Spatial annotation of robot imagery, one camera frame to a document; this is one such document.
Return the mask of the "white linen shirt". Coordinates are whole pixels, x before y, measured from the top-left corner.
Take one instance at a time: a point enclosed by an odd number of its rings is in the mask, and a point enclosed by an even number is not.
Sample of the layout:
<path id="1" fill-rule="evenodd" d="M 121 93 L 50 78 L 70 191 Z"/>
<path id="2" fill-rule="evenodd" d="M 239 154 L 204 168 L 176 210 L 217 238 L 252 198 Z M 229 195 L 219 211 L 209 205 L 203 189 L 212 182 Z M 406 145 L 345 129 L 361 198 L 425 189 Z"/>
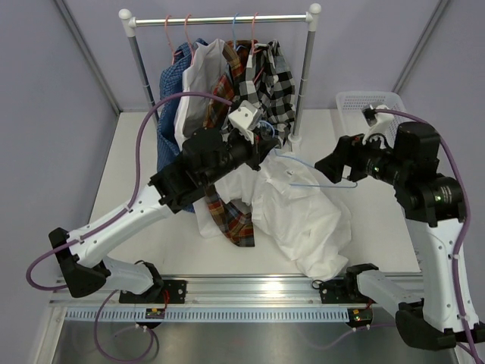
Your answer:
<path id="1" fill-rule="evenodd" d="M 271 237 L 301 273 L 328 281 L 349 261 L 340 253 L 352 237 L 349 210 L 323 188 L 291 187 L 293 178 L 305 178 L 305 172 L 312 177 L 316 170 L 272 152 L 259 171 L 242 165 L 219 180 L 216 191 L 224 202 L 246 205 L 253 225 Z"/>

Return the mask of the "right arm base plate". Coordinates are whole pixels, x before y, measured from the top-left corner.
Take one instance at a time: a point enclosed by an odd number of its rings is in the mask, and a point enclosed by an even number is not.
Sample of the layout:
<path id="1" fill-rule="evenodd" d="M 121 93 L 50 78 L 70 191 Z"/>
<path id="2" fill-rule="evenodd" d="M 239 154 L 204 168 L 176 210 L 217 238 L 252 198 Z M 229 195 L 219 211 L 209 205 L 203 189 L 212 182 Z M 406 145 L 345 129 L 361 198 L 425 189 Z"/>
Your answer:
<path id="1" fill-rule="evenodd" d="M 313 280 L 311 287 L 318 291 L 321 302 L 373 304 L 374 301 L 361 294 L 356 281 L 348 278 L 336 278 L 329 281 Z"/>

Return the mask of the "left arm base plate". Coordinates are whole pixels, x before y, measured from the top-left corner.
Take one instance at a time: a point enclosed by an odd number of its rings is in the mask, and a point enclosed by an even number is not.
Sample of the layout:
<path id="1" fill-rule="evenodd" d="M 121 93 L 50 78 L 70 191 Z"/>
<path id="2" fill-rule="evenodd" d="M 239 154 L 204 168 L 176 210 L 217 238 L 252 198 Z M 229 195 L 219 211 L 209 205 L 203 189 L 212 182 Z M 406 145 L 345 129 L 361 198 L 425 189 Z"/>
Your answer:
<path id="1" fill-rule="evenodd" d="M 122 304 L 184 304 L 187 281 L 182 279 L 163 279 L 161 286 L 154 285 L 145 293 L 136 295 L 131 292 L 121 292 L 119 303 Z"/>

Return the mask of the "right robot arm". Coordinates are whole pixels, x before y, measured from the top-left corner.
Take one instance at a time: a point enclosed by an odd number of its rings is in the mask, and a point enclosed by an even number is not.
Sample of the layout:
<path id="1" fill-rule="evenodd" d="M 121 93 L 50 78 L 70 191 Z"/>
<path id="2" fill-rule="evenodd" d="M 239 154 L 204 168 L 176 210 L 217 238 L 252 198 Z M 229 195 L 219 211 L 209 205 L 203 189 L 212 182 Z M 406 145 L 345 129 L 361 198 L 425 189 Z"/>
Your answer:
<path id="1" fill-rule="evenodd" d="M 347 268 L 345 296 L 382 306 L 410 347 L 438 351 L 467 343 L 473 353 L 484 341 L 484 323 L 465 281 L 460 234 L 468 213 L 460 183 L 437 170 L 440 144 L 432 126 L 408 121 L 398 126 L 391 147 L 381 148 L 363 134 L 342 136 L 333 152 L 314 166 L 335 184 L 349 168 L 351 182 L 372 177 L 392 186 L 421 259 L 422 297 L 405 291 L 372 264 Z"/>

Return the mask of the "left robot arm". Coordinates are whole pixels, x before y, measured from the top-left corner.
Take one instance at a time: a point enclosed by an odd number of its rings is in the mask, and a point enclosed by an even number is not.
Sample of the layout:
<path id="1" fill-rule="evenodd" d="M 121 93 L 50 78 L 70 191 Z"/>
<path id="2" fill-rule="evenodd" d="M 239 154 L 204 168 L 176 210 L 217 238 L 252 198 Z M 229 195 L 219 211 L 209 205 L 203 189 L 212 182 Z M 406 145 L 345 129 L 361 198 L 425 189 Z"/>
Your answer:
<path id="1" fill-rule="evenodd" d="M 258 169 L 277 144 L 277 138 L 260 132 L 248 140 L 237 129 L 224 137 L 216 128 L 200 128 L 134 199 L 85 227 L 54 229 L 48 238 L 57 250 L 55 256 L 70 295 L 82 298 L 108 289 L 131 293 L 144 303 L 158 300 L 164 282 L 156 267 L 149 262 L 112 259 L 110 251 L 198 201 L 206 189 L 240 165 Z"/>

